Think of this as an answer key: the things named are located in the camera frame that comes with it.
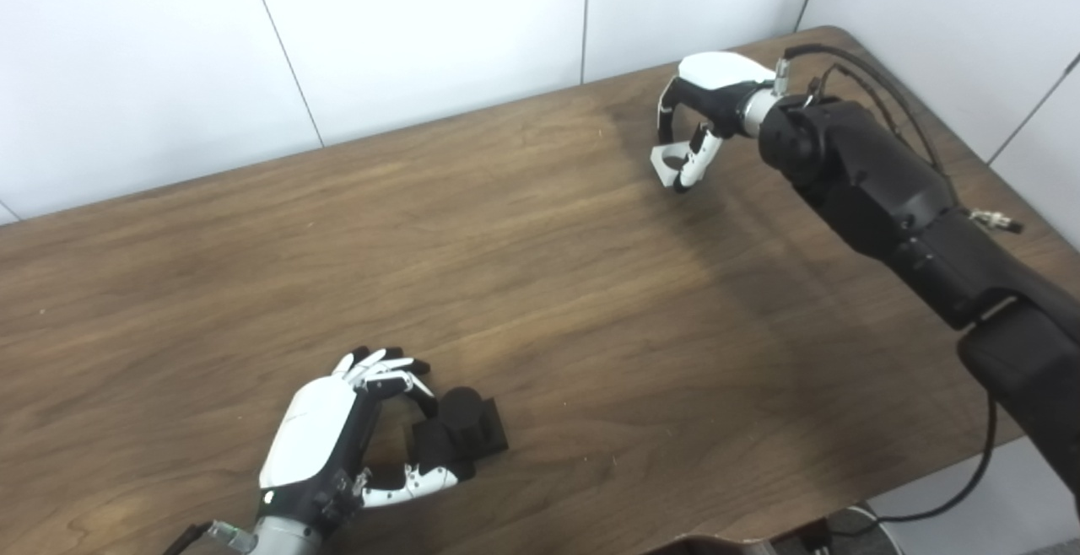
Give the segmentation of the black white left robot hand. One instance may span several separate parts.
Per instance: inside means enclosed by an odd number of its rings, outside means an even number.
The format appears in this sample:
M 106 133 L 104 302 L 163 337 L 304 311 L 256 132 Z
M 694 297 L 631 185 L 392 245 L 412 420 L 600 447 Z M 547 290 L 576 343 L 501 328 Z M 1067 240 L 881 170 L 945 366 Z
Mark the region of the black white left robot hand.
M 426 362 L 401 348 L 355 348 L 334 369 L 301 385 L 289 403 L 259 474 L 259 520 L 282 518 L 323 539 L 363 509 L 405 504 L 476 475 L 474 464 L 420 460 L 367 466 L 364 455 L 386 400 L 404 395 L 428 419 L 435 393 L 420 377 Z

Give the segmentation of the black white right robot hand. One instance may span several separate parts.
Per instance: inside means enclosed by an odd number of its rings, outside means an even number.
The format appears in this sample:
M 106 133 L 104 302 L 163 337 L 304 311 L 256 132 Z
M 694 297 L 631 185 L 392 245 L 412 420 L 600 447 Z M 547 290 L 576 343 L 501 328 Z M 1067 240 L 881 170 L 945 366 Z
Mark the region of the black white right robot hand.
M 723 143 L 735 136 L 759 137 L 764 118 L 780 98 L 777 78 L 771 68 L 734 52 L 707 51 L 684 58 L 656 111 L 658 144 L 651 163 L 661 182 L 685 193 L 702 179 Z M 674 136 L 678 108 L 703 117 L 683 143 Z

